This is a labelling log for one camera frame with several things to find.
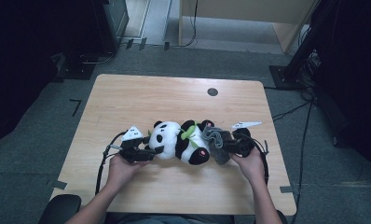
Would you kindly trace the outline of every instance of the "small black dot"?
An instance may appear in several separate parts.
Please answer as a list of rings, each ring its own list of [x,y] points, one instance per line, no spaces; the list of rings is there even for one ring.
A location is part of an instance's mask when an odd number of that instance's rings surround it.
[[[159,142],[159,143],[162,142],[162,139],[163,139],[162,135],[160,135],[160,134],[157,135],[157,142]]]
[[[208,94],[211,96],[216,96],[218,94],[218,90],[215,88],[208,89]]]

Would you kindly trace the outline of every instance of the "panda plush toy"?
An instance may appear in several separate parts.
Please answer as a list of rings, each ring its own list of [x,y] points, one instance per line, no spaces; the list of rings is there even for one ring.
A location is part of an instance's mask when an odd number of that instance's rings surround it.
[[[202,138],[206,126],[214,127],[214,124],[209,120],[197,123],[192,119],[183,123],[175,148],[178,159],[191,165],[200,165],[210,158],[209,143]]]
[[[157,154],[162,160],[177,157],[188,164],[203,164],[210,158],[208,143],[201,137],[206,126],[213,127],[214,124],[209,120],[197,123],[192,119],[182,126],[173,121],[157,121],[148,147],[164,147],[163,152]]]
[[[154,131],[149,134],[148,148],[163,147],[162,153],[157,154],[157,157],[162,160],[173,158],[179,132],[180,124],[173,121],[157,121],[154,124]]]

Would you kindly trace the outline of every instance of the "black computer tower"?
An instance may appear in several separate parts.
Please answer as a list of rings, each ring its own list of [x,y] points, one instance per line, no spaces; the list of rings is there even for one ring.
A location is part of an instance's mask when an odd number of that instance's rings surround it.
[[[46,1],[44,8],[66,66],[75,68],[115,54],[129,21],[125,0]]]

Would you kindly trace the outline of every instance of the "black chair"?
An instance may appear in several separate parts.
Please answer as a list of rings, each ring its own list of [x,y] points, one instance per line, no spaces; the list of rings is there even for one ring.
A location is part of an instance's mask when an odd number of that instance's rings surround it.
[[[38,224],[65,223],[80,209],[81,198],[73,194],[55,196],[44,209]]]

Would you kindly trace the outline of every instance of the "wooden table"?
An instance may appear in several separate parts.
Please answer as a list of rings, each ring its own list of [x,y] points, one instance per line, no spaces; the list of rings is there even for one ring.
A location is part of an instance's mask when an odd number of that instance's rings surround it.
[[[179,45],[182,45],[183,16],[194,17],[196,1],[180,1]],[[282,50],[288,52],[319,2],[320,0],[199,0],[197,17],[273,22]]]
[[[218,94],[209,95],[209,88]],[[55,189],[52,197],[76,194],[82,204],[88,203],[94,196],[102,153],[116,134],[136,125],[147,135],[157,120],[181,124],[188,119],[210,119],[229,131],[239,121],[261,120],[261,125],[249,130],[253,138],[268,142],[269,192],[277,209],[288,216],[295,213],[293,193],[280,189],[290,183],[258,81],[99,75],[59,176],[67,187]],[[177,158],[155,158],[117,195],[108,211],[247,215],[254,213],[253,192],[234,161],[219,166],[210,159],[192,166]]]

